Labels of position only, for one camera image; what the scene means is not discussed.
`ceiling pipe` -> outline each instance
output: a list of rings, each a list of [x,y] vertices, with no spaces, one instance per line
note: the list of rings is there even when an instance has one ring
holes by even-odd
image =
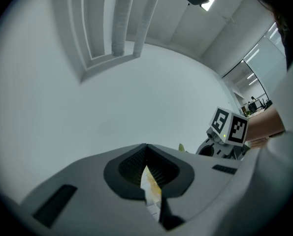
[[[135,58],[141,57],[143,45],[146,39],[146,34],[150,26],[155,7],[158,0],[147,0],[141,20],[137,27],[133,56]]]
[[[116,0],[112,26],[112,54],[123,56],[133,0]]]

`ceiling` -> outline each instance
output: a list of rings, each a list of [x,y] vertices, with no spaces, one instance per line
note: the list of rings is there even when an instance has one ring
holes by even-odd
[[[254,75],[250,79],[247,79],[252,73],[249,66],[245,62],[241,62],[225,78],[226,80],[231,80],[239,90],[242,90],[244,87],[249,86],[250,82],[256,78]]]
[[[147,0],[133,0],[127,40],[134,40]],[[200,60],[243,0],[215,0],[209,11],[187,0],[159,0],[146,43]]]

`forearm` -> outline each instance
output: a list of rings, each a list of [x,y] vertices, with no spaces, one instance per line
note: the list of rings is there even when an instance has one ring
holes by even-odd
[[[263,113],[250,118],[246,141],[253,141],[284,131],[281,118],[272,105]]]

